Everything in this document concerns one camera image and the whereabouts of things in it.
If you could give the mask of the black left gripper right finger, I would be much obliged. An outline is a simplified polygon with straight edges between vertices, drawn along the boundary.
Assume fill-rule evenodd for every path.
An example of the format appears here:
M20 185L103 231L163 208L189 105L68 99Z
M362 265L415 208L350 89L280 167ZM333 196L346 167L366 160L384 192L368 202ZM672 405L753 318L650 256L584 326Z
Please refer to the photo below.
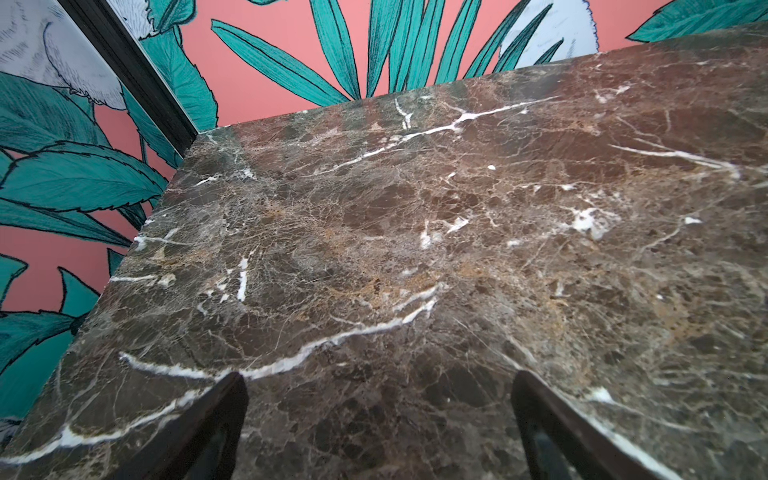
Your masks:
M532 479L654 479L534 373L516 373L511 405Z

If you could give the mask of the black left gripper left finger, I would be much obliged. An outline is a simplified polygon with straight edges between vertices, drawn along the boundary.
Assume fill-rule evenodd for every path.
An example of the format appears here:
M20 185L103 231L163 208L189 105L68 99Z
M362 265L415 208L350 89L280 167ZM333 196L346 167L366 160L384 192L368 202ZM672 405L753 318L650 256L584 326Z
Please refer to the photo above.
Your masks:
M226 375L110 479L230 479L249 402L244 377Z

